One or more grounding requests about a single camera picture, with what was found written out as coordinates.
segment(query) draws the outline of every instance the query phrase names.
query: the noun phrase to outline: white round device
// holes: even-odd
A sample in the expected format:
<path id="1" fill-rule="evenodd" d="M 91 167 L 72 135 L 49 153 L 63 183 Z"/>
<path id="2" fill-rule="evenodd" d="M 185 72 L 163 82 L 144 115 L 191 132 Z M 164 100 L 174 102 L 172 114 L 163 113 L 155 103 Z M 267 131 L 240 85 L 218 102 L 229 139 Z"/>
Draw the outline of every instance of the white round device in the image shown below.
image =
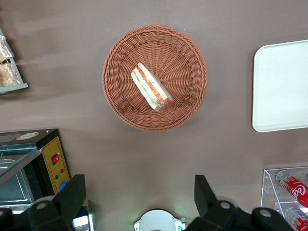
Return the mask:
<path id="1" fill-rule="evenodd" d="M 135 222 L 135 231 L 182 231 L 186 229 L 185 219 L 176 219 L 171 213 L 154 209 L 146 212 Z"/>

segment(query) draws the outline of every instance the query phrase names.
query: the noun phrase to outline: plastic bag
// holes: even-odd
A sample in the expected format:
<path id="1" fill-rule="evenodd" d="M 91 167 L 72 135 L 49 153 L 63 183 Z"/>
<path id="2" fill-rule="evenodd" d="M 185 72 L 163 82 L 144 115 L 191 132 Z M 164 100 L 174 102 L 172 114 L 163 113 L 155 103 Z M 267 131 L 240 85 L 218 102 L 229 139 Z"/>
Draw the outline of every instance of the plastic bag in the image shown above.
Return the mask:
<path id="1" fill-rule="evenodd" d="M 154 110 L 167 109 L 173 104 L 173 98 L 169 92 L 142 63 L 138 63 L 137 67 L 131 72 L 131 77 Z"/>
<path id="2" fill-rule="evenodd" d="M 0 87 L 20 84 L 13 66 L 9 63 L 0 64 Z"/>
<path id="3" fill-rule="evenodd" d="M 13 53 L 8 43 L 6 42 L 6 38 L 3 35 L 0 35 L 0 62 L 4 60 L 8 60 L 13 57 Z"/>

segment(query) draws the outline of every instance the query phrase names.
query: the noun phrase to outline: brown table surface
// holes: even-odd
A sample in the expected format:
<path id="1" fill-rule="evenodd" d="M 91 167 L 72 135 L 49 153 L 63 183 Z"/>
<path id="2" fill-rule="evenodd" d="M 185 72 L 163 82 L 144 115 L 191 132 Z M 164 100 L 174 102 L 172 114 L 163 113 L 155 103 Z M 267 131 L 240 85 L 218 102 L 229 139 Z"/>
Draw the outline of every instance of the brown table surface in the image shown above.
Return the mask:
<path id="1" fill-rule="evenodd" d="M 0 96 L 0 132 L 60 128 L 72 175 L 86 176 L 98 230 L 133 230 L 147 210 L 196 217 L 195 174 L 245 211 L 265 168 L 308 164 L 308 129 L 256 132 L 253 57 L 308 39 L 303 0 L 2 0 L 0 26 L 30 88 Z M 164 24 L 190 36 L 209 73 L 199 111 L 171 131 L 139 131 L 111 110 L 104 60 L 129 30 Z"/>

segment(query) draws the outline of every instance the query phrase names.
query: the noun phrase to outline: sticker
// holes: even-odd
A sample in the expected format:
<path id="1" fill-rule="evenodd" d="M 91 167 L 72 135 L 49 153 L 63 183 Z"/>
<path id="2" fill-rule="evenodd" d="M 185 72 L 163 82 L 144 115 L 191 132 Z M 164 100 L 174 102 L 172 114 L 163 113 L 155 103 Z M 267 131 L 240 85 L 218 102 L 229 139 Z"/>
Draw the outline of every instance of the sticker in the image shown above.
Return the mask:
<path id="1" fill-rule="evenodd" d="M 21 135 L 21 136 L 17 137 L 16 139 L 18 141 L 28 140 L 28 139 L 31 139 L 33 137 L 36 137 L 38 134 L 39 134 L 38 132 L 30 132 L 30 133 L 26 133 L 24 135 Z"/>

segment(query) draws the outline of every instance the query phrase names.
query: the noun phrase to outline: metal display shelf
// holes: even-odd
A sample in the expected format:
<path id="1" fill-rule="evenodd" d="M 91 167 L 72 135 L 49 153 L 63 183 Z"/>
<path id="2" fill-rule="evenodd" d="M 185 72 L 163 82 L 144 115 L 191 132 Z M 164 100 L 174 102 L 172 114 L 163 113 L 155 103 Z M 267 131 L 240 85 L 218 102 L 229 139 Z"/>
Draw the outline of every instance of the metal display shelf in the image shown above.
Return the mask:
<path id="1" fill-rule="evenodd" d="M 24 83 L 21 76 L 20 76 L 20 73 L 17 69 L 16 63 L 14 61 L 14 58 L 10 58 L 10 59 L 6 60 L 6 62 L 12 64 L 14 71 L 17 75 L 17 80 L 18 80 L 18 82 L 20 82 L 20 84 L 7 86 L 7 87 L 0 87 L 0 94 L 4 94 L 4 93 L 10 92 L 10 91 L 19 90 L 19 89 L 23 89 L 23 88 L 28 88 L 29 87 L 28 84 Z"/>

